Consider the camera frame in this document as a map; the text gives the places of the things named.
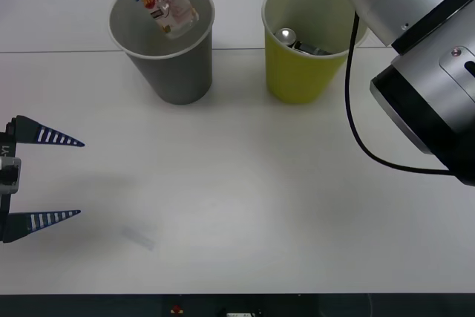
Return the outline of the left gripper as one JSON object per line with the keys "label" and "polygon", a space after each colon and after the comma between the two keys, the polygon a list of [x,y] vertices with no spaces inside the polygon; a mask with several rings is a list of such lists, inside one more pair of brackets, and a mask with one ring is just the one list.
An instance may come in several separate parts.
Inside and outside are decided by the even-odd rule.
{"label": "left gripper", "polygon": [[8,123],[5,131],[1,133],[1,241],[3,243],[12,243],[81,213],[80,210],[9,213],[11,195],[17,192],[16,142],[34,145],[85,146],[80,140],[42,125],[29,117],[15,117],[14,126],[15,129],[13,124]]}

